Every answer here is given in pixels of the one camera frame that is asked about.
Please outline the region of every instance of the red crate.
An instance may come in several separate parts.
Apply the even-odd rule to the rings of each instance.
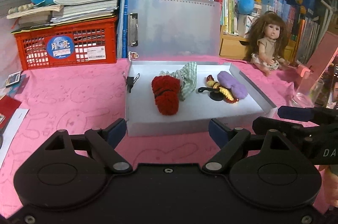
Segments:
[[[14,34],[22,69],[116,63],[116,21],[113,17]]]

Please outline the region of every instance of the purple plush object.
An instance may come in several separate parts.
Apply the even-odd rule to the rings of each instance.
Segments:
[[[238,100],[244,99],[248,96],[248,91],[244,84],[241,84],[235,77],[231,74],[227,73],[226,71],[221,71],[217,75],[217,81],[220,83],[222,87],[229,89],[234,96],[234,98]]]

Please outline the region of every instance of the transparent plastic cup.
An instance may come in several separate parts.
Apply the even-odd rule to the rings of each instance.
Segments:
[[[314,79],[312,74],[305,74],[295,95],[292,97],[293,106],[314,107],[323,86],[322,79]]]

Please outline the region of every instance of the yellow crochet item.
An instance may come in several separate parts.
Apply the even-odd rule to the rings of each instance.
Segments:
[[[213,89],[219,89],[219,92],[224,95],[224,100],[226,102],[231,103],[231,104],[238,102],[238,99],[235,99],[234,96],[232,96],[232,93],[228,89],[222,87],[219,84],[219,82],[216,82],[214,78],[212,77],[212,75],[209,75],[207,77],[207,85]]]

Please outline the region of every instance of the red fuzzy scrunchie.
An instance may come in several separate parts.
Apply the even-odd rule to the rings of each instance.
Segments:
[[[155,104],[163,115],[174,115],[179,110],[180,81],[169,75],[157,76],[151,82]]]

